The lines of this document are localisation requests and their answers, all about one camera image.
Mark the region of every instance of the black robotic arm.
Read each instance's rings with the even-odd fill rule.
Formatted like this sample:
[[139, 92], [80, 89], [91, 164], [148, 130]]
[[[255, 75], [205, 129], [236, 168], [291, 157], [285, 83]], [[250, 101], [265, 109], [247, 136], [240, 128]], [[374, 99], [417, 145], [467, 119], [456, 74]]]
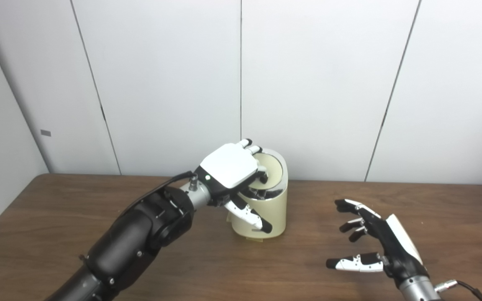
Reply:
[[[83, 266], [46, 301], [111, 301], [153, 262], [159, 250], [191, 229], [195, 211], [224, 206], [257, 229], [272, 230], [265, 219], [237, 196], [266, 170], [253, 157], [261, 148], [244, 139], [207, 156], [195, 172], [161, 184], [130, 204], [82, 257]], [[180, 188], [168, 185], [190, 179]]]

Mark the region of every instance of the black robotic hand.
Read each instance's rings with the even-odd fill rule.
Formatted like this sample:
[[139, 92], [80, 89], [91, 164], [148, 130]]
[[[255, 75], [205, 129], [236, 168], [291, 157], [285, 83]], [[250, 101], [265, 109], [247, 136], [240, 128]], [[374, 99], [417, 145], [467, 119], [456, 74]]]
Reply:
[[340, 231], [347, 232], [356, 228], [349, 237], [351, 242], [356, 242], [366, 234], [377, 238], [382, 244], [384, 255], [372, 252], [355, 257], [328, 259], [328, 268], [355, 272], [384, 271], [388, 277], [394, 279], [405, 300], [441, 300], [431, 284], [418, 250], [395, 215], [382, 219], [379, 214], [360, 202], [343, 199], [336, 200], [335, 203], [339, 212], [360, 216], [342, 225]]

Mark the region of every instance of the container lid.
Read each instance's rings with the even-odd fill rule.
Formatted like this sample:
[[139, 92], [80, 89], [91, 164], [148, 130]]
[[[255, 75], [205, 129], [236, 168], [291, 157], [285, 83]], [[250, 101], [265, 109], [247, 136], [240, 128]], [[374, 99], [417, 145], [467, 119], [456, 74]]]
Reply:
[[287, 166], [284, 158], [272, 149], [263, 148], [254, 157], [267, 168], [268, 180], [256, 179], [239, 193], [252, 200], [268, 200], [279, 196], [287, 188]]

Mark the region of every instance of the metal band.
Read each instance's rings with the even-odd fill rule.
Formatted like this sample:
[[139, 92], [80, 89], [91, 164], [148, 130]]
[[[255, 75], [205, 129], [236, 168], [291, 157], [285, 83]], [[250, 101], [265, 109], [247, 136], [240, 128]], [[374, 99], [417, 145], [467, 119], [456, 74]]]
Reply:
[[440, 296], [427, 276], [413, 276], [399, 286], [406, 301], [435, 301]]

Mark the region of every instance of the fingertip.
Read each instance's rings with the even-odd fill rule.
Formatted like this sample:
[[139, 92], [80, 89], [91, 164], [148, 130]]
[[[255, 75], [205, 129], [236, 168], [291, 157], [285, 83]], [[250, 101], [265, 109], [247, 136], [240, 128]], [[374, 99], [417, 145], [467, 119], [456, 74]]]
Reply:
[[340, 263], [340, 259], [336, 258], [329, 258], [327, 259], [327, 268], [329, 269], [336, 269], [336, 265]]

